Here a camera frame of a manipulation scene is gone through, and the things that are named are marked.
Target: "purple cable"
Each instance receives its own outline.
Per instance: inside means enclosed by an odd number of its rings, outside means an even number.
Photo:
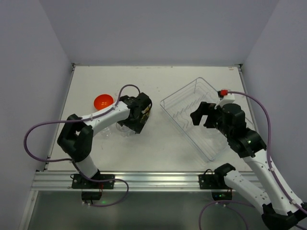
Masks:
[[[75,162],[72,161],[72,164],[73,164],[73,166],[76,168],[76,170],[78,171],[78,173],[79,173],[82,177],[84,177],[86,180],[88,180],[88,181],[95,182],[95,183],[104,183],[104,182],[109,182],[109,181],[121,181],[121,182],[125,183],[126,186],[127,186],[127,190],[126,190],[125,194],[123,195],[123,197],[122,197],[121,199],[119,199],[119,200],[117,200],[117,201],[111,203],[111,204],[107,204],[107,205],[97,205],[97,204],[89,204],[89,203],[87,203],[87,205],[94,206],[94,207],[109,207],[109,206],[116,205],[116,204],[122,202],[122,201],[127,197],[128,192],[129,192],[129,185],[128,185],[128,183],[127,183],[126,181],[124,181],[124,180],[122,180],[122,179],[94,180],[94,179],[91,179],[91,178],[87,177],[86,175],[84,175],[83,172],[80,171],[80,169],[78,168],[78,166],[76,165]]]
[[[212,202],[206,204],[206,205],[202,208],[202,210],[201,210],[201,212],[200,212],[200,215],[199,215],[199,217],[198,217],[198,227],[199,227],[200,230],[201,230],[201,216],[202,216],[204,210],[205,210],[207,207],[209,207],[210,205],[214,205],[214,204],[216,204],[216,203],[219,203],[219,204],[233,203],[233,204],[245,205],[245,206],[248,206],[248,207],[254,207],[254,206],[252,206],[251,204],[243,203],[243,202],[240,202],[240,201],[234,201],[234,200],[218,200],[218,201],[212,201]],[[247,225],[247,222],[246,222],[245,218],[243,218],[243,216],[242,216],[238,211],[235,211],[235,212],[243,219],[243,221],[244,221],[244,223],[245,223],[245,225],[246,225],[246,229],[248,230],[248,225]]]
[[[140,89],[139,89],[136,85],[132,85],[132,84],[124,85],[124,86],[120,89],[120,91],[119,91],[119,93],[118,93],[118,98],[117,98],[117,100],[116,100],[114,106],[117,106],[117,105],[118,105],[119,99],[120,99],[120,97],[121,97],[122,91],[123,91],[126,87],[128,87],[128,86],[132,86],[132,87],[136,88],[136,89],[139,91],[139,93],[141,93]],[[60,124],[60,123],[78,123],[78,122],[89,121],[89,120],[91,120],[91,119],[96,119],[96,118],[98,118],[98,117],[101,117],[101,116],[103,116],[103,115],[106,115],[106,114],[110,113],[113,109],[114,109],[114,107],[110,108],[109,110],[105,111],[105,112],[102,113],[102,114],[93,116],[92,118],[89,117],[89,118],[86,118],[86,119],[81,119],[81,120],[69,120],[69,121],[66,121],[66,120],[62,120],[62,121],[61,121],[61,120],[59,120],[59,121],[46,121],[46,122],[42,122],[42,123],[39,123],[39,124],[37,124],[37,125],[34,125],[34,126],[32,126],[32,127],[26,132],[26,134],[25,134],[25,136],[24,136],[24,150],[26,151],[26,153],[27,153],[30,157],[32,157],[33,159],[35,159],[35,160],[37,160],[37,161],[40,161],[40,162],[71,161],[72,159],[70,159],[70,158],[49,160],[49,159],[42,159],[42,158],[39,158],[39,157],[33,155],[33,154],[30,152],[30,150],[29,150],[29,148],[28,148],[28,145],[27,145],[27,139],[28,139],[29,134],[33,131],[33,129],[35,129],[35,128],[37,128],[37,127],[40,127],[40,126],[44,126],[44,125]]]
[[[236,212],[236,213],[241,217],[241,219],[244,221],[246,230],[249,230],[248,222],[246,221],[246,219],[244,218],[244,216],[243,216],[240,212],[238,212],[237,210],[235,210],[235,209],[232,208],[232,207],[226,206],[226,208],[228,208],[228,209],[233,210],[234,212]]]
[[[121,97],[122,91],[123,91],[126,87],[128,87],[128,86],[135,87],[135,88],[139,91],[139,93],[141,93],[140,89],[139,89],[136,85],[132,85],[132,84],[124,85],[124,86],[120,89],[120,91],[119,91],[119,93],[118,93],[118,98],[117,98],[117,100],[116,100],[116,102],[115,102],[115,104],[114,104],[114,107],[118,105],[119,99],[120,99],[120,97]],[[39,158],[39,157],[33,155],[33,154],[30,152],[30,150],[29,150],[29,148],[28,148],[28,146],[27,146],[27,139],[28,139],[29,134],[32,132],[32,130],[35,129],[35,128],[37,128],[37,127],[44,126],[44,125],[49,125],[49,124],[77,123],[77,122],[89,121],[89,120],[91,120],[91,119],[96,119],[96,118],[98,118],[98,117],[101,117],[101,116],[103,116],[103,115],[106,115],[107,113],[110,113],[110,112],[114,109],[114,107],[112,106],[112,108],[110,108],[109,110],[105,111],[105,112],[102,113],[102,114],[93,116],[92,118],[86,118],[86,119],[81,119],[81,120],[69,120],[69,121],[48,121],[48,122],[42,122],[42,123],[39,123],[39,124],[37,124],[37,125],[35,125],[35,126],[32,126],[32,127],[26,132],[26,134],[25,134],[25,136],[24,136],[24,150],[26,151],[26,153],[27,153],[30,157],[32,157],[33,159],[35,159],[35,160],[37,160],[37,161],[41,161],[41,162],[71,161],[72,164],[73,164],[73,166],[74,166],[74,167],[76,168],[76,170],[79,172],[79,174],[80,174],[82,177],[84,177],[86,180],[88,180],[88,181],[92,181],[92,182],[96,182],[96,183],[103,183],[103,182],[109,182],[109,181],[121,181],[121,182],[123,182],[123,183],[126,184],[127,190],[126,190],[124,196],[123,196],[121,199],[119,199],[118,201],[115,201],[115,202],[113,202],[113,203],[111,203],[111,204],[107,204],[107,205],[90,204],[91,206],[94,206],[94,207],[109,207],[109,206],[112,206],[112,205],[115,205],[115,204],[118,204],[118,203],[122,202],[122,201],[126,198],[126,196],[128,195],[128,192],[129,192],[129,185],[128,185],[128,183],[127,183],[126,181],[122,180],[122,179],[93,180],[93,179],[87,177],[86,175],[84,175],[84,173],[80,171],[80,169],[78,168],[78,166],[75,164],[75,162],[74,162],[71,158],[63,158],[63,159],[56,159],[56,160],[48,160],[48,159]]]
[[[268,146],[267,146],[267,162],[269,165],[269,168],[272,168],[272,163],[271,163],[271,120],[270,120],[270,116],[268,114],[268,111],[266,110],[266,108],[264,107],[264,105],[258,101],[256,98],[244,93],[244,92],[236,92],[236,91],[229,91],[228,93],[233,93],[233,94],[240,94],[243,96],[246,96],[250,99],[252,99],[253,101],[255,101],[264,111],[265,116],[267,118],[267,122],[268,122]],[[282,192],[284,193],[284,195],[288,198],[289,201],[292,201],[293,199],[290,197],[290,195],[287,193],[287,191],[285,190],[285,188],[283,187],[282,183],[280,182],[280,180],[278,179],[278,176],[276,175],[276,173],[274,171],[271,170],[271,173],[275,179],[275,181],[277,182],[278,186],[280,187],[280,189],[282,190]],[[307,215],[307,211],[304,210],[300,205],[298,204],[294,204],[298,209],[300,209],[305,215]]]

